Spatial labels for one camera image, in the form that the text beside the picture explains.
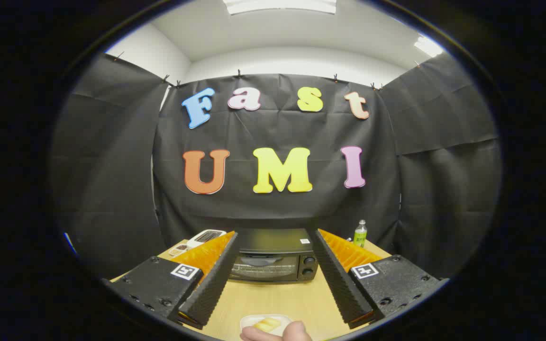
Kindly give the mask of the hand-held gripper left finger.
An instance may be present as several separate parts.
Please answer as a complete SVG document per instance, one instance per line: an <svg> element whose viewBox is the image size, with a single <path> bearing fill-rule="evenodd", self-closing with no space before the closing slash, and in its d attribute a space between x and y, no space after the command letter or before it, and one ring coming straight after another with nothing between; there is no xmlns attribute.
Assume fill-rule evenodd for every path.
<svg viewBox="0 0 546 341"><path fill-rule="evenodd" d="M105 285L148 314L202 329L236 261L237 238L229 232L170 260L150 257Z"/></svg>

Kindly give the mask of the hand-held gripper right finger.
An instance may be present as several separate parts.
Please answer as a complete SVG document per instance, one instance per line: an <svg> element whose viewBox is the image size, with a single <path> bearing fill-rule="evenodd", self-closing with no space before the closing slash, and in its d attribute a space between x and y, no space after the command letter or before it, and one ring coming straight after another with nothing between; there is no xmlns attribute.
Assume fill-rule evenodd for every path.
<svg viewBox="0 0 546 341"><path fill-rule="evenodd" d="M308 233L337 308L351 329L394 317L447 282L402 255L382 257L322 229Z"/></svg>

